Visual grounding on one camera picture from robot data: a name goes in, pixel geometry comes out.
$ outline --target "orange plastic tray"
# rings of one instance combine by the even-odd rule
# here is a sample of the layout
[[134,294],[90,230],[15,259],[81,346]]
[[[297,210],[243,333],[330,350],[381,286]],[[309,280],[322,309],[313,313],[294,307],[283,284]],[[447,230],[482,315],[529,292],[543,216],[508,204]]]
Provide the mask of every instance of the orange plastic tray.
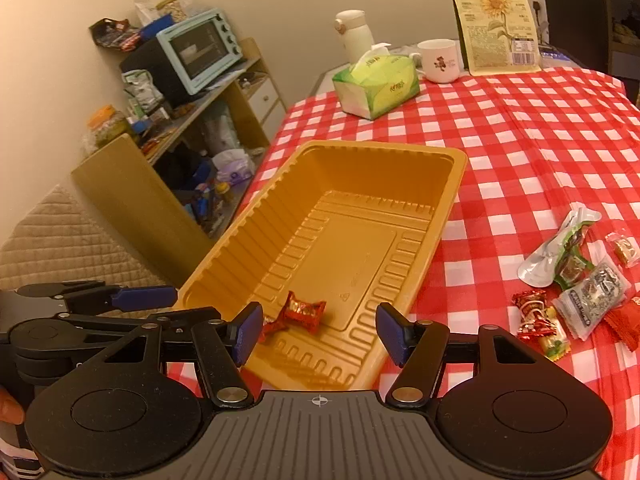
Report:
[[275,317],[289,290],[326,301],[315,335],[270,335],[246,366],[277,388],[369,388],[386,357],[376,307],[411,308],[465,165],[449,148],[308,142],[210,250],[176,308],[211,305],[231,319],[259,301]]

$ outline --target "red packet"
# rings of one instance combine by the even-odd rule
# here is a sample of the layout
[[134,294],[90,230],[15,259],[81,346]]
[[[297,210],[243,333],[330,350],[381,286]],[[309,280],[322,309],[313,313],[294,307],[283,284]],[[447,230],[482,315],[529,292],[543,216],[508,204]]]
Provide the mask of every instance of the red packet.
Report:
[[622,342],[635,352],[640,343],[640,298],[632,297],[622,306],[609,310],[604,321],[616,331]]
[[284,317],[305,327],[309,333],[315,334],[320,326],[320,318],[324,312],[326,301],[307,303],[296,298],[292,290],[289,291],[284,304]]
[[514,294],[513,304],[522,315],[518,337],[523,340],[556,335],[556,326],[546,314],[546,291],[539,288]]
[[264,316],[262,318],[262,331],[258,336],[258,343],[267,341],[267,336],[279,330],[286,330],[287,325],[284,323],[284,307],[280,309],[278,317]]

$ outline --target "candy wrapper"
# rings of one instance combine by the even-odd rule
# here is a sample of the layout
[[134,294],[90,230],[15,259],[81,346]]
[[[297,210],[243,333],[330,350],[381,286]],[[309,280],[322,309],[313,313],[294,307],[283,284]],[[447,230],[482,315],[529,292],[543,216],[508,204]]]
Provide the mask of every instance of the candy wrapper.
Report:
[[311,334],[315,334],[320,326],[320,318],[325,306],[326,301],[319,301],[318,303],[300,301],[290,290],[287,301],[284,304],[284,318],[301,324]]
[[522,322],[518,329],[520,339],[529,340],[556,334],[556,326],[546,315],[544,290],[529,290],[514,294],[512,301],[522,315]]
[[605,240],[609,243],[625,269],[629,269],[640,262],[640,248],[638,248],[636,239],[629,236],[624,229],[609,233],[605,236]]
[[622,342],[635,352],[640,344],[640,298],[632,297],[619,308],[609,310],[604,321],[616,331]]
[[262,331],[258,336],[258,343],[267,341],[267,336],[279,330],[286,330],[287,325],[284,323],[284,307],[280,309],[278,317],[264,316],[262,318]]
[[625,299],[630,287],[607,255],[587,278],[554,300],[554,305],[573,336],[586,341],[604,315]]
[[593,264],[582,257],[580,245],[587,230],[602,218],[585,207],[569,211],[556,236],[543,243],[518,268],[518,277],[527,285],[542,288],[554,280],[562,290],[578,283]]
[[538,338],[538,344],[547,359],[558,361],[559,358],[564,357],[571,351],[571,343],[562,327],[562,323],[558,319],[556,310],[550,306],[545,313],[556,327],[556,334]]

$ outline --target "shelf drawer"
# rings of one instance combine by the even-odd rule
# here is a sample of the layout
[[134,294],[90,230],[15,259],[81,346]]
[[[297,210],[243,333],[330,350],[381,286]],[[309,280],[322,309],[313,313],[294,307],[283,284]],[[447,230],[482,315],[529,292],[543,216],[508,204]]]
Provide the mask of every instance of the shelf drawer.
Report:
[[271,79],[265,79],[260,88],[255,91],[255,94],[249,98],[249,106],[254,111],[258,121],[262,122],[277,99],[278,93]]
[[273,140],[273,137],[276,136],[278,130],[280,129],[280,125],[282,124],[282,120],[284,116],[287,114],[287,111],[284,109],[282,102],[278,102],[271,110],[271,113],[262,123],[262,130],[264,131],[264,135],[269,139],[269,142]]

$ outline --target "barcode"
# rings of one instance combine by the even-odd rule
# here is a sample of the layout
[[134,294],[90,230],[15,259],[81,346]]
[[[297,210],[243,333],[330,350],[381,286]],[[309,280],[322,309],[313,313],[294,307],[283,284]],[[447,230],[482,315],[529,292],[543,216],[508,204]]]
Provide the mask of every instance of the barcode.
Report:
[[533,65],[536,62],[533,54],[513,52],[511,58],[514,65]]

